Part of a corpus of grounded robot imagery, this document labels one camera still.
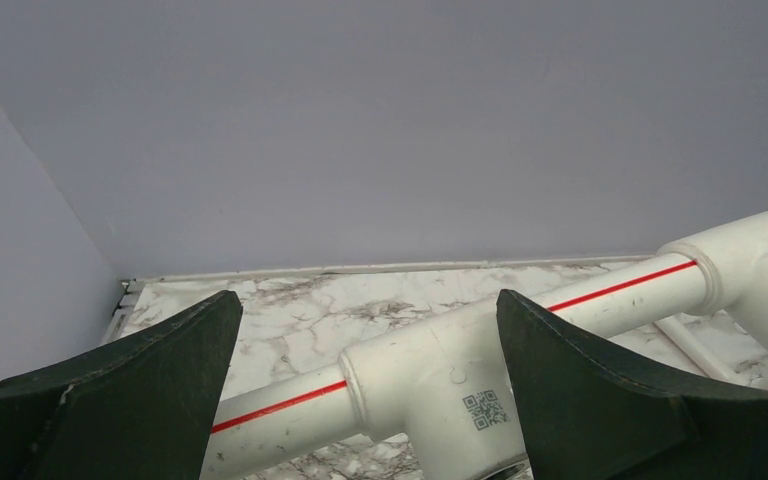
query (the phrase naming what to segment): black qr code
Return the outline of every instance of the black qr code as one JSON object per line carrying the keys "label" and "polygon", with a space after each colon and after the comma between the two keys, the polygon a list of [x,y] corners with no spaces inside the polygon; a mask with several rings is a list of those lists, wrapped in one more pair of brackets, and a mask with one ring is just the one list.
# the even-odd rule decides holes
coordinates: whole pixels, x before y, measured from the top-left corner
{"label": "black qr code", "polygon": [[499,403],[499,397],[493,390],[485,390],[464,397],[464,406],[472,415],[472,422],[475,423],[475,428],[478,430],[484,430],[509,420],[508,414],[505,413],[505,409]]}

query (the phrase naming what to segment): red line on pipe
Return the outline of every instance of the red line on pipe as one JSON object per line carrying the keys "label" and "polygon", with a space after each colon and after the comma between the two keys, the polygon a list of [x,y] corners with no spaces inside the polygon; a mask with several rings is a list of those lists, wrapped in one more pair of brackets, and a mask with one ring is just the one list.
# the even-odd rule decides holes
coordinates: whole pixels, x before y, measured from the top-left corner
{"label": "red line on pipe", "polygon": [[[617,285],[610,286],[608,288],[603,288],[602,290],[597,290],[592,293],[588,293],[586,295],[582,295],[580,297],[576,297],[570,300],[567,300],[565,302],[561,302],[557,305],[552,305],[551,307],[548,307],[547,310],[550,312],[557,312],[558,310],[563,310],[564,308],[569,308],[574,305],[578,305],[580,303],[587,302],[589,300],[593,300],[594,298],[603,297],[605,295],[609,295],[614,292],[618,292],[620,290],[624,290],[629,287],[633,287],[635,285],[640,285],[641,283],[648,282],[650,280],[654,280],[656,278],[665,277],[671,273],[680,272],[682,270],[686,270],[691,267],[696,266],[696,261],[691,260],[687,263],[682,263],[681,265],[676,265],[674,267],[665,268],[664,270],[660,270],[654,273],[650,273],[648,275],[644,275],[642,277],[638,277],[632,280],[629,280],[627,282],[619,283]],[[242,415],[240,417],[232,418],[231,420],[224,421],[222,423],[216,424],[213,426],[213,428],[210,430],[211,434],[221,432],[223,430],[227,430],[232,427],[236,427],[237,425],[241,425],[243,423],[252,421],[256,418],[260,418],[266,415],[269,415],[270,413],[275,413],[279,410],[284,410],[285,408],[292,407],[293,405],[298,405],[300,403],[306,402],[308,400],[313,400],[314,398],[321,397],[323,395],[326,395],[331,392],[336,392],[337,390],[341,390],[343,388],[347,388],[349,384],[345,380],[341,380],[337,383],[327,385],[322,388],[318,388],[316,390],[303,393],[299,395],[298,397],[293,397],[289,400],[284,400],[283,402],[276,403],[274,405],[270,405],[268,407],[261,408],[260,410],[255,410],[251,413],[247,413],[245,415]]]}
{"label": "red line on pipe", "polygon": [[602,290],[597,290],[593,293],[588,293],[587,295],[582,295],[580,297],[576,297],[570,300],[567,300],[565,302],[561,302],[557,305],[552,305],[551,307],[547,308],[546,310],[549,310],[550,312],[557,312],[558,310],[563,310],[568,307],[572,307],[574,305],[578,305],[579,303],[584,303],[588,300],[593,300],[594,298],[603,297],[605,295],[609,295],[614,292],[618,292],[620,290],[633,287],[635,285],[640,285],[641,283],[648,282],[650,280],[654,280],[656,278],[665,277],[671,273],[680,272],[682,270],[686,270],[691,267],[696,266],[696,260],[691,260],[687,263],[682,263],[681,265],[676,265],[675,267],[665,268],[663,270],[650,273],[649,275],[644,275],[642,277],[638,277],[632,280],[629,280],[627,282],[623,282],[617,285],[613,285],[608,288],[603,288]]}
{"label": "red line on pipe", "polygon": [[232,418],[231,420],[224,421],[222,423],[219,423],[217,425],[214,425],[213,428],[210,430],[210,433],[217,433],[221,432],[222,430],[227,430],[231,427],[236,427],[237,425],[249,422],[254,420],[255,418],[260,418],[265,415],[269,415],[270,413],[275,413],[279,410],[284,410],[285,408],[292,407],[293,405],[298,405],[302,402],[306,402],[308,400],[313,400],[314,398],[321,397],[325,394],[336,392],[337,390],[340,390],[342,388],[348,387],[349,384],[346,383],[345,380],[341,380],[337,383],[333,383],[331,385],[327,385],[322,388],[318,388],[316,390],[313,390],[311,392],[303,393],[299,395],[298,397],[293,397],[289,400],[284,400],[283,402],[276,403],[274,405],[270,405],[268,407],[261,408],[260,410],[255,410],[251,413],[247,413],[241,417]]}

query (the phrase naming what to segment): marble surface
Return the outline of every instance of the marble surface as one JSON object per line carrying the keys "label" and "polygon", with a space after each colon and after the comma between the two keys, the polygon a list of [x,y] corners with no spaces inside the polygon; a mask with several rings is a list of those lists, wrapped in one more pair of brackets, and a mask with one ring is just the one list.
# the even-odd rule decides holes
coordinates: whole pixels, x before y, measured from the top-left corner
{"label": "marble surface", "polygon": [[[532,295],[623,266],[541,265],[517,268],[324,274],[307,277],[159,282],[145,285],[120,334],[139,331],[219,290],[245,305],[222,398],[336,361],[352,343],[430,315],[495,297],[510,288]],[[749,381],[768,369],[767,352],[725,314],[679,316],[712,351]],[[693,373],[690,360],[653,326],[612,339]],[[407,438],[373,445],[358,436],[248,477],[278,480],[421,479]],[[516,478],[531,478],[523,472]]]}

